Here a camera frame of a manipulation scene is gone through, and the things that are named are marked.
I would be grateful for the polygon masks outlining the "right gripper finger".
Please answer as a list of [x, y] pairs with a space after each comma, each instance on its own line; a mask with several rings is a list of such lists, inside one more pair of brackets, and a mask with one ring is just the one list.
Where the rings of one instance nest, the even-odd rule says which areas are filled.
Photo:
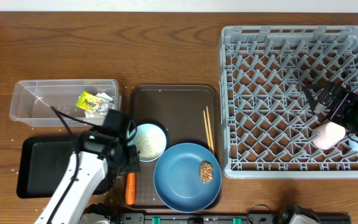
[[330, 90], [335, 86], [333, 82], [324, 82], [324, 83], [312, 83], [305, 85], [303, 91], [313, 91], [317, 92], [320, 90]]
[[310, 90], [307, 88], [305, 88], [303, 92], [312, 112], [320, 113], [322, 110], [324, 110], [324, 106], [320, 103], [319, 96], [313, 96]]

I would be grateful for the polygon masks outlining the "orange carrot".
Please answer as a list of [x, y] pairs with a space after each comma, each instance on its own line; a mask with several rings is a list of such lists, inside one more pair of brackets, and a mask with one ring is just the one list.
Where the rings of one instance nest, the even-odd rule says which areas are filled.
[[125, 201], [128, 205], [133, 205], [135, 203], [136, 197], [136, 173], [128, 173], [126, 179], [126, 192], [125, 192]]

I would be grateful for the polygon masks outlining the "pink cup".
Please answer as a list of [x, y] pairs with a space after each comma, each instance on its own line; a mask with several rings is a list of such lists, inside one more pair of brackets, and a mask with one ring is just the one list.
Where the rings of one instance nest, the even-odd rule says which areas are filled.
[[334, 147], [346, 134], [346, 129], [334, 122], [328, 122], [315, 128], [312, 135], [317, 137], [312, 143], [322, 150], [328, 150]]

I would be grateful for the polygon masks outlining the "light blue rice bowl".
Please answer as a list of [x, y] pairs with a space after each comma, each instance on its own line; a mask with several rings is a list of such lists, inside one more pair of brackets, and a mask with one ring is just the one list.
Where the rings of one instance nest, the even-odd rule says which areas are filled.
[[155, 124], [145, 123], [127, 131], [127, 137], [132, 138], [129, 145], [137, 149], [141, 162], [151, 162], [158, 159], [166, 149], [167, 137], [162, 128]]

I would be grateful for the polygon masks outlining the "blue plate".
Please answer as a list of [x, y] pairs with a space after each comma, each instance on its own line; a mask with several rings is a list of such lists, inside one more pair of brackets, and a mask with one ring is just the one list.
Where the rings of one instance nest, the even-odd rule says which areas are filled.
[[[213, 179], [200, 178], [201, 163], [213, 168]], [[184, 142], [168, 148], [154, 169], [154, 187], [161, 201], [169, 208], [193, 213], [209, 207], [221, 191], [222, 173], [218, 160], [205, 147]]]

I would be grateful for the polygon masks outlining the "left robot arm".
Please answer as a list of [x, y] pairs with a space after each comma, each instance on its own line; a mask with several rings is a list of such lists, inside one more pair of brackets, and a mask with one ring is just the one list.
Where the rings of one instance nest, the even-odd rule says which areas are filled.
[[129, 143], [137, 134], [135, 120], [109, 110], [102, 125], [71, 117], [55, 107], [73, 153], [57, 189], [36, 223], [79, 223], [97, 186], [107, 177], [140, 171], [139, 153]]

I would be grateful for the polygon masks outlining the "grey dishwasher rack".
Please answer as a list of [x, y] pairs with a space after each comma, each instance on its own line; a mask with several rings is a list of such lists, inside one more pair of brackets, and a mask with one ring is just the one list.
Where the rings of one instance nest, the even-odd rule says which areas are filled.
[[348, 138], [324, 151], [307, 84], [358, 93], [358, 26], [227, 26], [218, 43], [223, 174], [230, 179], [358, 179]]

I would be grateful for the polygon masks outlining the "black tray bin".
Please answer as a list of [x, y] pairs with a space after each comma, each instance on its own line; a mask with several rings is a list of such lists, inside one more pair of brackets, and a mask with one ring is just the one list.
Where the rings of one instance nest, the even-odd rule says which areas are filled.
[[30, 137], [23, 142], [16, 194], [19, 198], [51, 197], [72, 154], [68, 136]]

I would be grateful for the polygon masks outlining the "brown food clump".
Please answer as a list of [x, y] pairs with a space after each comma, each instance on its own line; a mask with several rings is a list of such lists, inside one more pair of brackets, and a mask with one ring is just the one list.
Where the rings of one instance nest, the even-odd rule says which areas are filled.
[[200, 165], [200, 179], [208, 184], [213, 180], [213, 165], [207, 161], [203, 161]]

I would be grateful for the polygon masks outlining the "wooden chopstick left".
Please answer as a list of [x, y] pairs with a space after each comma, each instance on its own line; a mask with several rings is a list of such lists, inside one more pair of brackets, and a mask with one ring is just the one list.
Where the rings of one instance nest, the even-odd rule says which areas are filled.
[[205, 131], [206, 131], [206, 138], [207, 138], [207, 143], [208, 143], [208, 149], [210, 152], [212, 152], [212, 148], [211, 148], [211, 141], [210, 141], [210, 137], [209, 137], [209, 128], [208, 128], [208, 122], [206, 119], [206, 112], [203, 111], [203, 119], [204, 119], [204, 126], [205, 126]]

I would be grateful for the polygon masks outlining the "wooden chopstick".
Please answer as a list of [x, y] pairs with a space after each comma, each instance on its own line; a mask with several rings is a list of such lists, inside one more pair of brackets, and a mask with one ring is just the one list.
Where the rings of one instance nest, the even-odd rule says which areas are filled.
[[209, 137], [209, 128], [208, 128], [208, 122], [206, 119], [206, 112], [203, 111], [203, 119], [204, 119], [204, 126], [205, 126], [205, 131], [206, 131], [206, 138], [207, 138], [207, 143], [208, 143], [208, 149], [210, 152], [212, 152], [212, 148], [211, 148], [211, 141], [210, 141], [210, 137]]
[[212, 135], [212, 126], [211, 126], [211, 120], [210, 120], [210, 115], [209, 115], [209, 108], [208, 106], [206, 107], [206, 111], [205, 111], [205, 123], [206, 123], [206, 127], [208, 130], [208, 138], [209, 138], [209, 148], [211, 150], [212, 154], [215, 154], [215, 150], [214, 150], [214, 142], [213, 142], [213, 135]]

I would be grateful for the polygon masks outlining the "wooden chopstick right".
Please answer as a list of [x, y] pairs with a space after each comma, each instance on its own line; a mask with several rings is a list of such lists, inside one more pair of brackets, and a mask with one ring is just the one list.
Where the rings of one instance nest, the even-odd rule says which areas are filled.
[[206, 123], [206, 127], [208, 130], [208, 138], [209, 138], [209, 148], [211, 150], [212, 154], [215, 154], [215, 150], [214, 150], [214, 142], [213, 142], [213, 135], [212, 135], [212, 126], [211, 126], [211, 120], [210, 120], [210, 115], [209, 115], [209, 108], [208, 106], [206, 107], [206, 111], [205, 111], [205, 123]]

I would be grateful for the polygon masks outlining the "clear plastic bin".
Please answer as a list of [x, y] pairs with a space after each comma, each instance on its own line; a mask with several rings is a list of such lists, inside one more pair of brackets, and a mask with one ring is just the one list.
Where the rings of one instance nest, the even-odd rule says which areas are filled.
[[21, 80], [12, 95], [9, 117], [32, 127], [61, 127], [51, 107], [79, 120], [101, 125], [102, 116], [90, 115], [76, 102], [83, 92], [108, 96], [114, 108], [121, 108], [119, 84], [113, 79]]

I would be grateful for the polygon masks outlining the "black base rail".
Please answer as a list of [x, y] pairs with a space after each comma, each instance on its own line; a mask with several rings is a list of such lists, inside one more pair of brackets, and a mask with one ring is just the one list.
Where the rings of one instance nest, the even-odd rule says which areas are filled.
[[122, 213], [103, 216], [95, 213], [84, 214], [79, 223], [89, 224], [274, 224], [278, 223], [272, 214], [247, 215], [144, 215], [143, 213]]

